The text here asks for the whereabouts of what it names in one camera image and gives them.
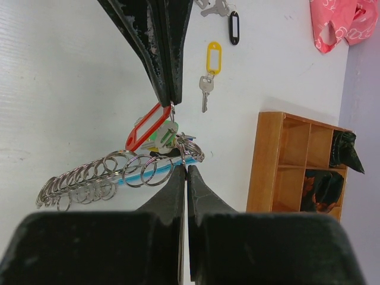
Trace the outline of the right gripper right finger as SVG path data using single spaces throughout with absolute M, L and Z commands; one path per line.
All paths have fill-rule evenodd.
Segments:
M 188 237 L 191 281 L 199 284 L 200 254 L 204 251 L 201 223 L 206 214 L 231 214 L 237 211 L 222 200 L 204 182 L 200 171 L 190 165 L 187 172 Z

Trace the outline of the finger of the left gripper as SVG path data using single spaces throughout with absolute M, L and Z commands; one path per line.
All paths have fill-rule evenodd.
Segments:
M 157 1 L 99 1 L 140 58 L 162 106 L 170 105 L 168 69 Z
M 158 1 L 164 54 L 164 105 L 182 102 L 183 57 L 192 1 Z

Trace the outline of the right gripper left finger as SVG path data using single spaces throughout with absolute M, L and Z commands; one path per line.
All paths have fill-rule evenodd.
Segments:
M 178 165 L 165 186 L 137 209 L 148 214 L 144 284 L 183 284 L 186 169 Z

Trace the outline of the metal key organiser disc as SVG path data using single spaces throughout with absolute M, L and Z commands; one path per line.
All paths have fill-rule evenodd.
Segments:
M 73 241 L 65 249 L 72 261 L 89 272 L 82 282 L 93 279 L 102 284 L 144 284 L 148 214 L 133 212 L 70 213 L 72 203 L 82 205 L 112 199 L 120 186 L 115 180 L 126 168 L 140 165 L 141 158 L 181 157 L 183 166 L 204 160 L 204 152 L 192 137 L 178 134 L 174 148 L 166 153 L 118 150 L 50 178 L 41 188 L 37 207 L 56 207 L 72 226 Z

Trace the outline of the red tag key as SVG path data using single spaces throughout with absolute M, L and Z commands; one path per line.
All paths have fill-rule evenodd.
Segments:
M 142 119 L 134 126 L 125 142 L 128 151 L 137 150 L 149 137 L 161 127 L 172 114 L 172 107 L 163 107 L 156 104 Z

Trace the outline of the blue tag key on disc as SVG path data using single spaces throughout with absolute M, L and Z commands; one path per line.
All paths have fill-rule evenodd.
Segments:
M 115 180 L 117 186 L 126 185 L 132 188 L 141 186 L 158 186 L 165 183 L 172 175 L 176 166 L 183 164 L 181 157 L 141 158 L 138 166 L 126 168 L 125 175 Z

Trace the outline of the black key tag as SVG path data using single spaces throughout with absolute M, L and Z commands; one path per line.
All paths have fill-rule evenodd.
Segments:
M 234 46 L 240 41 L 240 19 L 236 11 L 229 15 L 229 40 Z

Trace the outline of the yellow tag key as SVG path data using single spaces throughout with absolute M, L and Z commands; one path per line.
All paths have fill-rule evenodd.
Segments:
M 211 42 L 207 46 L 206 75 L 199 79 L 199 88 L 202 91 L 202 113 L 207 111 L 208 96 L 214 90 L 214 77 L 221 71 L 222 48 L 218 42 Z

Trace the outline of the green tag key on disc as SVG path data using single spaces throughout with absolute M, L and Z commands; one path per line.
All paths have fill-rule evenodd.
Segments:
M 140 149 L 166 154 L 174 148 L 174 139 L 179 125 L 176 122 L 165 121 L 149 138 L 141 144 Z

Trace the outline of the wooden compartment tray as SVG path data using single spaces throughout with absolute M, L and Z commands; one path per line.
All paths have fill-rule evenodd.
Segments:
M 333 170 L 346 178 L 347 166 L 329 166 L 333 135 L 343 130 L 285 112 L 260 112 L 246 211 L 300 211 L 306 170 Z

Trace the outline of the black rolled band centre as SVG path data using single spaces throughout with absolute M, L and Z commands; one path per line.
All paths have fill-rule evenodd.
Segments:
M 365 174 L 364 167 L 354 148 L 356 134 L 351 131 L 334 131 L 330 150 L 329 167 L 343 164 L 359 173 Z

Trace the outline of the pink plastic bag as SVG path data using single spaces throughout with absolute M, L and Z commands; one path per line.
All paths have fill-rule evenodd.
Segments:
M 379 19 L 378 2 L 310 1 L 315 47 L 323 54 L 345 40 L 350 46 L 373 35 Z

